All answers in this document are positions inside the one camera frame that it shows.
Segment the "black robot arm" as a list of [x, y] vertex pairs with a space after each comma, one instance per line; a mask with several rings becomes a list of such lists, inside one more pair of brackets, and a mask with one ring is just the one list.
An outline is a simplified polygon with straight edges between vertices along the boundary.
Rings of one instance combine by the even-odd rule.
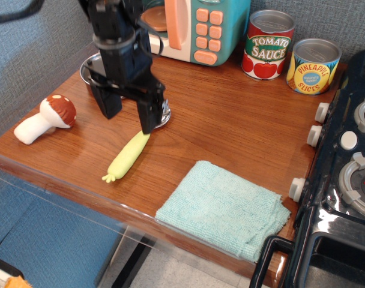
[[140, 20], [141, 1], [81, 1], [91, 22], [93, 42], [103, 69], [85, 64], [89, 85], [102, 112], [110, 119], [122, 109], [122, 97], [134, 100], [144, 134], [160, 125], [164, 85], [152, 74], [149, 26]]

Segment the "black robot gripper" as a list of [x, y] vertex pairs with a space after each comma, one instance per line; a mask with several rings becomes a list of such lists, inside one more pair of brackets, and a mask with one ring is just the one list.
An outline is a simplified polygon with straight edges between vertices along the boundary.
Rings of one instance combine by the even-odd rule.
[[[143, 134], [150, 134], [161, 124], [163, 116], [163, 84], [152, 74], [152, 54], [148, 31], [131, 29], [125, 37], [103, 38], [94, 34], [93, 42], [101, 54], [106, 79], [119, 88], [97, 86], [91, 91], [100, 111], [111, 119], [122, 110], [122, 97], [137, 103]], [[102, 80], [91, 72], [94, 80]]]

